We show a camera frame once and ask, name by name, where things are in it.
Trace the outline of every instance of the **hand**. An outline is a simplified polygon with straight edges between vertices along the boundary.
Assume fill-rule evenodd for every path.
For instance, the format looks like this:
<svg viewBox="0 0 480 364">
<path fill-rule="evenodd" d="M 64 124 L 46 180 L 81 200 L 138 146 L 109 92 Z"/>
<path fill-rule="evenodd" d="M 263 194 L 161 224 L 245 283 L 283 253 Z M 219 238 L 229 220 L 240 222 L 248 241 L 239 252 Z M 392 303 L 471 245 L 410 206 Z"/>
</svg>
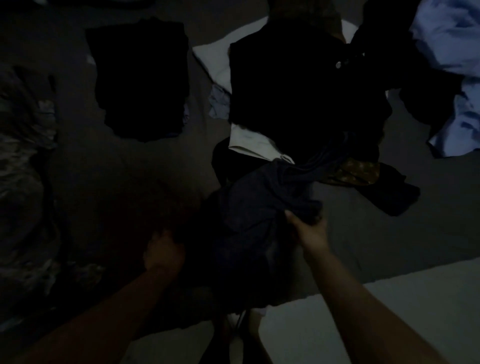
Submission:
<svg viewBox="0 0 480 364">
<path fill-rule="evenodd" d="M 146 269 L 159 267 L 170 279 L 174 279 L 180 273 L 184 262 L 185 247 L 183 244 L 175 244 L 171 231 L 163 230 L 161 235 L 158 232 L 153 233 L 144 253 Z"/>
<path fill-rule="evenodd" d="M 285 216 L 288 223 L 295 228 L 295 238 L 302 246 L 307 261 L 329 252 L 325 218 L 319 217 L 314 225 L 309 225 L 296 217 L 291 211 L 285 210 Z"/>
</svg>

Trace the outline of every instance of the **person's right arm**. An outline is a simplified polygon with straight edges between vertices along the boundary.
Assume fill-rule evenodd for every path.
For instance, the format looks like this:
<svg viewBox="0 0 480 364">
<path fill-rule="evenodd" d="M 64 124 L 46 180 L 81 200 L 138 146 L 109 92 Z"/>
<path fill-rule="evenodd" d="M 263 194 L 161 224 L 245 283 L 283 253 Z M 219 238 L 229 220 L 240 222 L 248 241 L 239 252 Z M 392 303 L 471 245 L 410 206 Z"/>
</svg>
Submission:
<svg viewBox="0 0 480 364">
<path fill-rule="evenodd" d="M 325 219 L 311 226 L 289 211 L 285 214 L 353 363 L 447 363 L 330 252 Z"/>
</svg>

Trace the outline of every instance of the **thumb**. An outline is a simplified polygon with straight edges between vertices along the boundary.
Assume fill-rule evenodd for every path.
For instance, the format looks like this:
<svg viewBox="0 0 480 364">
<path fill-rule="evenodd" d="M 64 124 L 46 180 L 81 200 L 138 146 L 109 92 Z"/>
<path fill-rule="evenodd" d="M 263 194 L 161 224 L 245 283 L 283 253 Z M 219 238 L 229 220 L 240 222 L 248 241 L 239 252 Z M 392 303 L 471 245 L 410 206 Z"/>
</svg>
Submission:
<svg viewBox="0 0 480 364">
<path fill-rule="evenodd" d="M 287 217 L 287 222 L 292 224 L 297 231 L 301 231 L 305 227 L 305 223 L 300 220 L 293 212 L 285 210 L 285 216 Z"/>
</svg>

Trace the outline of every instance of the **grey bed sheet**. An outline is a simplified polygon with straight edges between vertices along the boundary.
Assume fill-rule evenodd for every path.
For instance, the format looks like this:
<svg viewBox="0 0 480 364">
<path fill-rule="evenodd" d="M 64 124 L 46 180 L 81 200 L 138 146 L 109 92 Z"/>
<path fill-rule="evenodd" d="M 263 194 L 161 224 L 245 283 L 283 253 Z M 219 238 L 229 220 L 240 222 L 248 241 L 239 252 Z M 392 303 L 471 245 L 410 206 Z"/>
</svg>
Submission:
<svg viewBox="0 0 480 364">
<path fill-rule="evenodd" d="M 345 12 L 344 18 L 358 24 L 361 1 L 340 1 L 337 8 L 341 14 Z M 104 111 L 95 101 L 96 69 L 86 62 L 89 49 L 84 29 L 157 16 L 183 22 L 191 46 L 196 46 L 215 41 L 267 13 L 266 1 L 159 0 L 153 7 L 138 11 L 46 7 L 0 14 L 2 61 L 57 77 L 59 147 L 49 174 L 58 204 L 70 221 L 78 259 L 114 252 L 112 261 L 102 263 L 112 267 L 110 274 L 119 277 L 119 285 L 131 280 L 127 272 L 132 262 L 120 259 L 119 251 L 127 251 L 129 259 L 138 253 L 141 262 L 141 251 L 151 232 L 129 222 L 141 216 L 138 202 L 154 205 L 152 210 L 159 211 L 161 220 L 169 211 L 168 193 L 158 190 L 168 186 L 182 196 L 177 205 L 197 207 L 219 187 L 211 155 L 216 143 L 229 135 L 227 121 L 208 116 L 211 81 L 191 52 L 191 118 L 184 133 L 146 144 L 113 135 L 103 124 Z M 433 159 L 425 144 L 429 128 L 405 111 L 396 92 L 391 93 L 390 100 L 394 113 L 386 124 L 381 160 L 422 189 L 420 200 L 404 215 L 393 218 L 354 189 L 319 183 L 313 187 L 314 195 L 325 201 L 332 249 L 362 282 L 480 255 L 480 154 Z M 105 206 L 120 194 L 131 200 L 120 216 L 125 220 L 111 216 L 116 229 L 112 233 L 105 228 Z M 136 241 L 135 252 L 132 239 Z M 294 260 L 291 287 L 283 302 L 317 292 L 299 250 Z M 208 319 L 216 309 L 207 291 L 176 291 L 170 296 L 164 306 L 168 317 L 159 318 L 157 327 L 190 325 Z"/>
</svg>

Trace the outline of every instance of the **brown garment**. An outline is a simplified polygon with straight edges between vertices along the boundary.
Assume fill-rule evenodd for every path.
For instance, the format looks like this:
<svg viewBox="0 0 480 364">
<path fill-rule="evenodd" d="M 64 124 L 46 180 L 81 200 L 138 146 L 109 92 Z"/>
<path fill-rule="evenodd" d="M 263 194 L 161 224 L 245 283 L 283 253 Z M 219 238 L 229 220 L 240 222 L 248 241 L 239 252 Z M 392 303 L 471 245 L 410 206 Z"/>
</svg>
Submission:
<svg viewBox="0 0 480 364">
<path fill-rule="evenodd" d="M 269 0 L 268 20 L 301 19 L 345 43 L 342 20 L 331 0 Z"/>
<path fill-rule="evenodd" d="M 377 182 L 380 163 L 348 158 L 340 167 L 320 182 L 339 186 L 368 186 Z"/>
</svg>

